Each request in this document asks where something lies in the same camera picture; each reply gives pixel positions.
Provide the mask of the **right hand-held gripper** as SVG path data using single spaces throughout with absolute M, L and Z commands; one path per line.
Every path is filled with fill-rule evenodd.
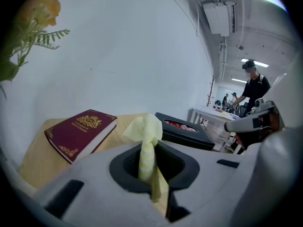
M 271 127 L 270 116 L 276 112 L 277 108 L 273 101 L 259 98 L 255 101 L 251 115 L 226 122 L 224 129 L 226 132 L 252 132 L 253 128 L 268 128 Z

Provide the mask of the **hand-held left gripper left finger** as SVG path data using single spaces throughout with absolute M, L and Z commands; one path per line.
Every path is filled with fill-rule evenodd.
M 138 179 L 141 145 L 83 157 L 34 194 L 58 224 L 76 227 L 163 227 L 151 187 Z

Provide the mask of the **person's right hand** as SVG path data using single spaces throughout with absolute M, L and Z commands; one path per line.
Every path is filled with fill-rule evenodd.
M 260 122 L 264 121 L 264 117 L 269 119 L 270 126 L 258 131 L 253 132 L 243 132 L 236 133 L 234 136 L 235 142 L 232 144 L 232 148 L 237 145 L 241 146 L 241 150 L 239 150 L 239 154 L 247 150 L 248 147 L 255 143 L 261 143 L 267 136 L 271 133 L 277 132 L 280 130 L 280 115 L 277 112 L 273 112 L 264 116 L 259 117 Z

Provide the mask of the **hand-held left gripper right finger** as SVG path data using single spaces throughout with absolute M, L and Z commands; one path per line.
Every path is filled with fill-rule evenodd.
M 232 155 L 159 142 L 157 164 L 169 185 L 158 227 L 231 227 L 251 177 L 251 153 Z

